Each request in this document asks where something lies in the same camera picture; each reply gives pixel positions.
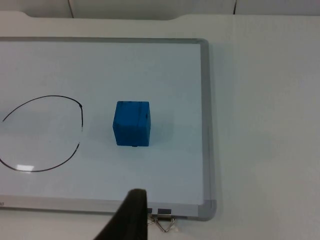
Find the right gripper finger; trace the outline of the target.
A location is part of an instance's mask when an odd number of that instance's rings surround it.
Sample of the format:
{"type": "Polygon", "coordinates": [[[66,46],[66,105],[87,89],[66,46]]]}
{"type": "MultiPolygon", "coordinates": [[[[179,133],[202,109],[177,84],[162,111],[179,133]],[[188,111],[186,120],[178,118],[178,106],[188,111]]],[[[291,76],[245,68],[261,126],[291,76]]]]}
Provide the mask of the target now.
{"type": "Polygon", "coordinates": [[[147,192],[132,189],[95,237],[96,240],[146,240],[148,238],[147,192]]]}

